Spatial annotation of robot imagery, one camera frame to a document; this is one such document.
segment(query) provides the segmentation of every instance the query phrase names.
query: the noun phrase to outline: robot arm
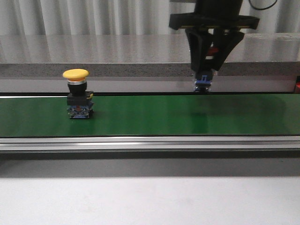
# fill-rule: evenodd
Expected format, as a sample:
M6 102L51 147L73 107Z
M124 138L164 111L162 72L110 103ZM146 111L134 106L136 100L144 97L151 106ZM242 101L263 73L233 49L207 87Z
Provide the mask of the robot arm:
M171 14L169 26L185 29L195 71L195 91L207 92L233 48L244 38L242 28L256 29L259 19L239 15L242 0L197 0L195 11Z

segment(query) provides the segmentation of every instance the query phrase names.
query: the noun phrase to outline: gray countertop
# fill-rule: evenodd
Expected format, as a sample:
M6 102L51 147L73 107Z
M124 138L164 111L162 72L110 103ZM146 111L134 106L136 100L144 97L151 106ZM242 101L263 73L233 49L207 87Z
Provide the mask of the gray countertop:
M0 78L61 77L85 68L90 76L191 76L185 35L0 36ZM220 75L300 73L300 34L246 34Z

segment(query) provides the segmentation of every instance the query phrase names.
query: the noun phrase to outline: green conveyor belt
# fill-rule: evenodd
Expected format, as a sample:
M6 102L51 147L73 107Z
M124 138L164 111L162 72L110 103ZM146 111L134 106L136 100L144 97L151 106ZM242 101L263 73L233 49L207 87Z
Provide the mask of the green conveyor belt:
M0 136L298 135L300 95L96 96L71 120L65 97L1 98Z

